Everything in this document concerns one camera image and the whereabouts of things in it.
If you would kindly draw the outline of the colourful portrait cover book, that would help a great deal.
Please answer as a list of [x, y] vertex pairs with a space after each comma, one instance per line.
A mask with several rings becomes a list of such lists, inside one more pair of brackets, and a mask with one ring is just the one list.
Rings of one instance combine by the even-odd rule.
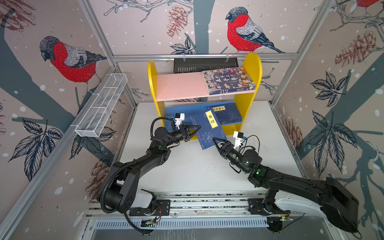
[[243, 67], [203, 71], [210, 95], [252, 91], [256, 85]]

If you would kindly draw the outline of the navy book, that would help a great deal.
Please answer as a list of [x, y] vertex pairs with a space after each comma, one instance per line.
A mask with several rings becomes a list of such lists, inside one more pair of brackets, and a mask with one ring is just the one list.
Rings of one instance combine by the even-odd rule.
[[197, 137], [202, 150], [215, 146], [213, 138], [227, 140], [225, 132], [219, 122], [219, 119], [213, 108], [208, 108], [203, 112], [190, 116], [193, 125], [199, 125], [201, 128], [197, 132]]
[[223, 105], [213, 106], [219, 123], [224, 125], [239, 124], [243, 121], [243, 117], [240, 114], [238, 107], [235, 103], [227, 103]]

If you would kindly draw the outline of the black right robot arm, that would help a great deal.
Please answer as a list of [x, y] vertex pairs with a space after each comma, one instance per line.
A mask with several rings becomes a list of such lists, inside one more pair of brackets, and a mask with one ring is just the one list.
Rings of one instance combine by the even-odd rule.
[[214, 138], [215, 146], [236, 173], [248, 174], [256, 188], [264, 188], [263, 199], [249, 199], [252, 215], [289, 215], [294, 212], [323, 218], [340, 230], [358, 233], [359, 201], [333, 178], [310, 180], [287, 175], [261, 164], [255, 148], [243, 154], [228, 140]]

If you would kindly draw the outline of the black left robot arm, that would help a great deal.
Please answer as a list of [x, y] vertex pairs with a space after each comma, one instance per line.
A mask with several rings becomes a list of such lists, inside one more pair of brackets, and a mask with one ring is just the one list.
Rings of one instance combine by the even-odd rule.
[[151, 144], [144, 156], [110, 167], [97, 195], [103, 212], [124, 214], [132, 208], [140, 178], [168, 160], [171, 145], [190, 141], [200, 129], [200, 125], [181, 125], [173, 132], [168, 132], [165, 127], [152, 130]]

